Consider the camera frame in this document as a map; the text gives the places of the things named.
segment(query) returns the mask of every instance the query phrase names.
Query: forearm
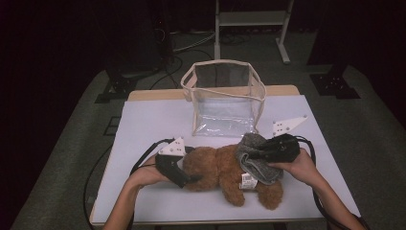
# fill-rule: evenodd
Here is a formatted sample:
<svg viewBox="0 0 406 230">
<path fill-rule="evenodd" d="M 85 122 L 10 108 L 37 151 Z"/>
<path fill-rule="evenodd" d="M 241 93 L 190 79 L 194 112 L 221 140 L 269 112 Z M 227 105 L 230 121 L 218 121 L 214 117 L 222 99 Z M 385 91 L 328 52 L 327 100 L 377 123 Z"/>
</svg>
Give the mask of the forearm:
<svg viewBox="0 0 406 230">
<path fill-rule="evenodd" d="M 323 204 L 326 212 L 341 224 L 351 230 L 365 229 L 362 224 L 352 215 L 344 205 L 340 197 L 334 192 L 326 180 L 321 179 L 317 184 L 311 186 Z M 331 224 L 331 229 L 338 229 Z"/>
<path fill-rule="evenodd" d="M 141 186 L 126 182 L 117 198 L 116 204 L 108 217 L 104 230 L 126 229 L 134 215 L 135 199 Z"/>
</svg>

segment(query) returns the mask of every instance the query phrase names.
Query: stuffed animal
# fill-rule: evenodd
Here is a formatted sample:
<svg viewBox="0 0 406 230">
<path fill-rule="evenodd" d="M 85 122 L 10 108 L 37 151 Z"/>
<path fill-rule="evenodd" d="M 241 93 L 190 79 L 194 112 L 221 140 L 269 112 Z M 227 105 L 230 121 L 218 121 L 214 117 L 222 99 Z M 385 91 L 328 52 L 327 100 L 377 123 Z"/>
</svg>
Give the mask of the stuffed animal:
<svg viewBox="0 0 406 230">
<path fill-rule="evenodd" d="M 197 182 L 187 184 L 186 189 L 194 192 L 209 191 L 219 186 L 227 201 L 235 206 L 244 204 L 244 190 L 239 188 L 241 175 L 245 173 L 237 159 L 238 145 L 229 145 L 214 149 L 198 147 L 186 154 L 183 171 L 188 175 L 201 175 Z M 259 202 L 269 210 L 275 210 L 282 202 L 282 184 L 277 179 L 270 184 L 258 181 L 255 191 Z"/>
</svg>

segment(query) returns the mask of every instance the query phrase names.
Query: gray cloth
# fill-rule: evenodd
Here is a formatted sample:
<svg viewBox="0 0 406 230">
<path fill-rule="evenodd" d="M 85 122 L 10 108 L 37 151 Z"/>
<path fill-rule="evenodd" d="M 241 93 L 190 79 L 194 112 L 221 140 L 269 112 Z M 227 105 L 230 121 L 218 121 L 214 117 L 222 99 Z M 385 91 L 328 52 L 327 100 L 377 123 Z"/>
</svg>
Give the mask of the gray cloth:
<svg viewBox="0 0 406 230">
<path fill-rule="evenodd" d="M 258 153 L 258 147 L 265 142 L 259 134 L 245 133 L 237 145 L 236 157 L 243 170 L 263 184 L 271 185 L 283 176 L 283 170 L 268 166 L 263 159 L 250 159 L 250 154 Z"/>
</svg>

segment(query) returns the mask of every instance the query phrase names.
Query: human arm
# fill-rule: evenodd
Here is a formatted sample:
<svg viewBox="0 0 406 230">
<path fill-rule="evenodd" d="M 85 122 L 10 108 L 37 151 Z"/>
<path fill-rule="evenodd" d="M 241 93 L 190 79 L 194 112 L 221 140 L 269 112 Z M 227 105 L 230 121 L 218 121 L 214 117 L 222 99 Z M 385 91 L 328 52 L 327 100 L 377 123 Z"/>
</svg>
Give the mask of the human arm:
<svg viewBox="0 0 406 230">
<path fill-rule="evenodd" d="M 126 229 L 134 215 L 135 200 L 139 191 L 146 185 L 169 181 L 158 172 L 154 164 L 155 155 L 149 157 L 143 166 L 126 180 L 103 230 Z"/>
<path fill-rule="evenodd" d="M 310 186 L 332 218 L 349 229 L 365 229 L 323 178 L 305 149 L 301 149 L 300 154 L 292 163 L 270 163 L 269 165 L 291 173 L 293 177 Z M 330 224 L 330 227 L 339 229 L 334 224 Z"/>
</svg>

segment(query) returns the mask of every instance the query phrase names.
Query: transparent bag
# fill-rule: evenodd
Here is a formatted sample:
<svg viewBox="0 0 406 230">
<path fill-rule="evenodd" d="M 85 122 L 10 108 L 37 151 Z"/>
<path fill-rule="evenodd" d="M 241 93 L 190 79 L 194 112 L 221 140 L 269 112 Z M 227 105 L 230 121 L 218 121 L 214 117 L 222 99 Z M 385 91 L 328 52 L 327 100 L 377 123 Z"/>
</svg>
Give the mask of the transparent bag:
<svg viewBox="0 0 406 230">
<path fill-rule="evenodd" d="M 185 99 L 193 103 L 193 136 L 258 133 L 266 89 L 250 63 L 228 59 L 197 62 L 181 85 Z"/>
</svg>

